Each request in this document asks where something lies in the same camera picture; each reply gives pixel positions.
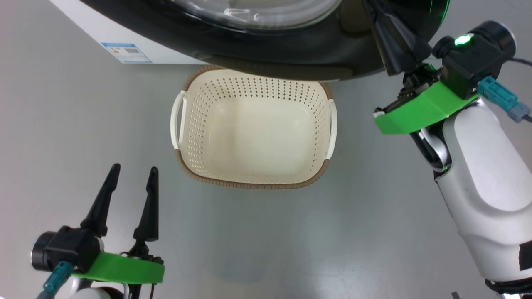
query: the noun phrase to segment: green plastic mount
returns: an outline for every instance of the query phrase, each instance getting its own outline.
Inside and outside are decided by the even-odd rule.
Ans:
[[[102,252],[87,273],[74,273],[79,278],[120,284],[160,284],[164,265]]]
[[[383,134],[410,134],[448,118],[478,97],[463,100],[437,82],[417,98],[376,117],[375,123]]]

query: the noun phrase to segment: white handle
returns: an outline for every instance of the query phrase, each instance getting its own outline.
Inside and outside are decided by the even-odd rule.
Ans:
[[[177,112],[179,107],[183,104],[181,111],[181,127],[179,128],[179,136],[177,135]],[[170,115],[170,138],[172,138],[172,145],[174,150],[179,149],[179,145],[183,141],[183,132],[185,128],[185,112],[187,110],[187,99],[185,98],[185,91],[182,90],[176,97],[173,103],[172,114]]]
[[[336,134],[338,132],[338,115],[336,114],[336,104],[333,99],[329,100],[329,105],[331,107],[331,135],[329,137],[329,149],[327,150],[325,160],[330,160],[333,156],[334,147],[336,145]]]

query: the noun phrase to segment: gray floor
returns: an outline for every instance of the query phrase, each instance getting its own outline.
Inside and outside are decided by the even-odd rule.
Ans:
[[[530,11],[529,0],[455,0],[441,32],[501,20],[531,58]],[[29,265],[35,238],[77,226],[120,162],[109,252],[131,247],[149,168],[160,170],[160,240],[150,247],[167,271],[155,298],[494,297],[414,144],[372,122],[399,77],[331,84],[338,142],[314,185],[227,189],[191,180],[173,156],[170,108],[196,66],[122,65],[47,1],[2,2],[0,25],[0,296],[38,294],[46,275]],[[509,64],[501,75],[527,104],[530,74]],[[532,167],[532,125],[501,123]]]

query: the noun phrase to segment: beige plastic basket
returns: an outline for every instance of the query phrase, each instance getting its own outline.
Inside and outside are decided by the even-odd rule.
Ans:
[[[176,158],[189,176],[249,189],[301,188],[317,181],[329,165],[336,130],[327,85],[214,66],[189,78],[170,120]]]

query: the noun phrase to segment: green light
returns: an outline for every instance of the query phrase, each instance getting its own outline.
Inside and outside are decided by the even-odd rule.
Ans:
[[[459,45],[467,44],[470,40],[471,40],[470,35],[462,35],[454,40],[454,45],[459,46]]]

